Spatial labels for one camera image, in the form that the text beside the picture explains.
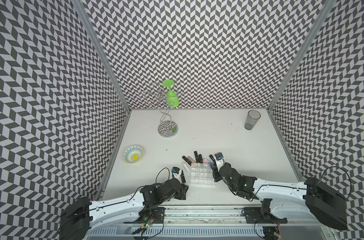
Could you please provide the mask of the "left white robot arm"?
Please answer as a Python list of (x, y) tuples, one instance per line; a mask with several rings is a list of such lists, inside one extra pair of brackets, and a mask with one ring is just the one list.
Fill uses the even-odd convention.
[(187, 185), (172, 178), (161, 184), (141, 186), (135, 193), (121, 198), (91, 201), (82, 197), (62, 211), (59, 239), (82, 240), (92, 231), (107, 226), (147, 220), (163, 203), (185, 200), (187, 191)]

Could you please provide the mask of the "clear acrylic lipstick organizer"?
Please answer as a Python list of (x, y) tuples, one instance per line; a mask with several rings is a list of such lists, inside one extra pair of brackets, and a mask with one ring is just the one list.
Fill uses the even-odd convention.
[(192, 163), (190, 166), (189, 185), (202, 188), (214, 188), (213, 171), (210, 164)]

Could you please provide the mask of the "black lipstick silver band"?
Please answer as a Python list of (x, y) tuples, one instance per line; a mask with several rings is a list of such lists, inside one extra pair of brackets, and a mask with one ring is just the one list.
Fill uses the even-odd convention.
[(186, 183), (186, 180), (185, 180), (185, 176), (184, 176), (183, 170), (180, 171), (180, 176), (181, 176), (182, 184), (185, 184)]

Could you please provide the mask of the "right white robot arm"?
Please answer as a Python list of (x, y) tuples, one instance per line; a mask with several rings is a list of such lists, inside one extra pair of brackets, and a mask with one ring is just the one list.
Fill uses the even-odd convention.
[(298, 183), (269, 182), (243, 176), (230, 163), (214, 165), (213, 177), (224, 181), (233, 195), (260, 201), (260, 214), (268, 220), (316, 219), (332, 229), (348, 229), (347, 198), (317, 178)]

